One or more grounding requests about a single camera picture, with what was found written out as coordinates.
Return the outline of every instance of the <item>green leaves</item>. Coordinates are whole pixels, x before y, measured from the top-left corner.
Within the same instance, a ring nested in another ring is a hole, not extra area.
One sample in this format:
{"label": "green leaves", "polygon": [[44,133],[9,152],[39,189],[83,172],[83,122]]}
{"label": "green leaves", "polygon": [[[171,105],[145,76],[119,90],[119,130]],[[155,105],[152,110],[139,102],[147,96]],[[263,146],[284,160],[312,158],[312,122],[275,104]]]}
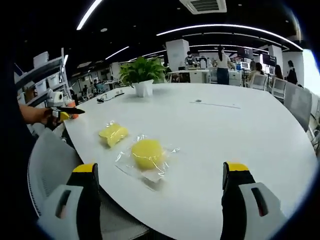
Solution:
{"label": "green leaves", "polygon": [[161,65],[159,59],[145,59],[140,56],[133,63],[128,63],[121,66],[120,79],[123,84],[132,85],[133,83],[140,83],[148,80],[158,82],[165,76],[166,68]]}

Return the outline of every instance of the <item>packaged sponge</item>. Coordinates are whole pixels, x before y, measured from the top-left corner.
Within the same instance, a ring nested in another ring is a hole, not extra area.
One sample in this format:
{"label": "packaged sponge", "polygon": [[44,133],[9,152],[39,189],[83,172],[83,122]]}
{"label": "packaged sponge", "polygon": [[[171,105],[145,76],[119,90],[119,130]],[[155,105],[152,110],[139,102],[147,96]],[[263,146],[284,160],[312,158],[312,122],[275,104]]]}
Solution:
{"label": "packaged sponge", "polygon": [[164,147],[155,138],[139,135],[125,151],[120,152],[115,165],[124,173],[136,178],[158,182],[169,168],[172,153],[179,148]]}
{"label": "packaged sponge", "polygon": [[120,126],[117,123],[110,122],[107,127],[99,132],[101,139],[109,145],[110,148],[114,147],[116,143],[128,135],[128,129]]}

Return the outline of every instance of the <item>white storage box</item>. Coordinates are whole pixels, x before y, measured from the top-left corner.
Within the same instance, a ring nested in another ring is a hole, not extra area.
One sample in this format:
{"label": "white storage box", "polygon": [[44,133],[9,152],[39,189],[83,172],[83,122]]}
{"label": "white storage box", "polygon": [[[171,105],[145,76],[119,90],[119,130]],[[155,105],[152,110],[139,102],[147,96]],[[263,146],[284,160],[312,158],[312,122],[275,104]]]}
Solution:
{"label": "white storage box", "polygon": [[47,91],[47,82],[45,79],[41,80],[40,82],[37,82],[35,84],[36,92],[38,93],[38,96],[44,92]]}
{"label": "white storage box", "polygon": [[33,58],[33,66],[34,68],[38,68],[42,65],[44,65],[49,60],[49,53],[47,51],[39,54],[38,56],[35,56]]}
{"label": "white storage box", "polygon": [[49,87],[52,89],[53,87],[59,84],[59,73],[49,76],[48,78]]}
{"label": "white storage box", "polygon": [[26,104],[24,92],[20,93],[20,95],[18,95],[17,99],[18,99],[18,103],[23,104],[23,105]]}

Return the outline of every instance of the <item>potted plant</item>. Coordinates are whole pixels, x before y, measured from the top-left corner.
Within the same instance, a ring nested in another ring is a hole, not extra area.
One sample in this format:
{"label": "potted plant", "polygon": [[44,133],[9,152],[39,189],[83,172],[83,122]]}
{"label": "potted plant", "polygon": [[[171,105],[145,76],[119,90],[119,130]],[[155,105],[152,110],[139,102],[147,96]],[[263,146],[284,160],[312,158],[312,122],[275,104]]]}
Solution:
{"label": "potted plant", "polygon": [[135,88],[139,97],[152,96],[152,84],[165,77],[166,68],[161,65],[159,59],[145,59],[138,57],[133,63],[121,66],[120,79],[123,84]]}

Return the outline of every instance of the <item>desk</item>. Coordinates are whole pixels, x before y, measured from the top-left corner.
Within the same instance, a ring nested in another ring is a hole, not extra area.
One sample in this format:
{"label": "desk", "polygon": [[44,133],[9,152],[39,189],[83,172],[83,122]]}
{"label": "desk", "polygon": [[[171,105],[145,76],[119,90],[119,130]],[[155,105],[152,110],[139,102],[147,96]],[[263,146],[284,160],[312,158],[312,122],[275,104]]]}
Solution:
{"label": "desk", "polygon": [[192,84],[203,84],[207,82],[207,74],[209,69],[196,69],[196,70],[179,70],[168,72],[167,74],[190,74],[190,82]]}
{"label": "desk", "polygon": [[119,82],[120,82],[120,80],[107,81],[104,83],[104,85],[112,85],[112,89],[115,89],[115,84],[119,83]]}
{"label": "desk", "polygon": [[[268,92],[162,83],[153,85],[153,97],[138,98],[133,88],[122,89],[124,95],[102,104],[92,99],[79,105],[86,113],[65,126],[82,161],[98,163],[102,188],[145,225],[174,239],[219,240],[225,161],[247,165],[280,199],[287,217],[304,199],[317,172],[316,155],[298,121]],[[130,136],[108,149],[98,133],[112,120]],[[153,189],[115,166],[139,134],[180,148]]]}

